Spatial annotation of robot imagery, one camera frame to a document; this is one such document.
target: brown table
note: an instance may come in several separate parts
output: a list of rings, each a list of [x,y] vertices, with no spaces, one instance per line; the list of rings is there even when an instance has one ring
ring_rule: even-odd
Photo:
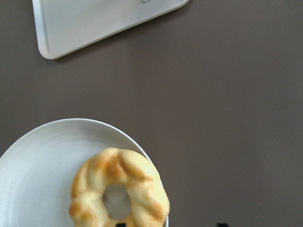
[[[58,60],[32,2],[0,2],[0,152],[57,119],[134,138],[170,226],[303,224],[303,2],[190,0]]]

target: white tray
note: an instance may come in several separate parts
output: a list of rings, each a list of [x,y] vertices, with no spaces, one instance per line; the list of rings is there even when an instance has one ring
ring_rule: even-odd
[[[187,1],[33,0],[39,51],[47,59],[57,59]]]
[[[58,120],[18,139],[0,158],[0,227],[73,227],[68,209],[75,173],[108,147],[150,160],[125,133],[89,119]]]

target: black object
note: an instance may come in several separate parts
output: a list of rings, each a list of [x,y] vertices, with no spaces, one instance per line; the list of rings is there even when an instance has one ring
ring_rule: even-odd
[[[116,227],[126,227],[126,223],[118,223],[116,224]]]
[[[229,227],[226,223],[217,223],[217,227]]]

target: rectangular tray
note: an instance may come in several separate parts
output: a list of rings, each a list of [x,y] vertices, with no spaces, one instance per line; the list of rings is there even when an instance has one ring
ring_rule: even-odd
[[[33,0],[39,51],[47,59],[60,58],[173,11],[188,0],[145,1]]]

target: bread ring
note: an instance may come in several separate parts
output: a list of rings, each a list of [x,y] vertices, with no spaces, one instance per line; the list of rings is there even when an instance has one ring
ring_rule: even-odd
[[[110,184],[123,185],[132,212],[113,219],[102,195]],[[156,167],[131,150],[107,148],[90,158],[77,172],[71,189],[70,216],[75,227],[162,227],[169,213],[169,200]]]

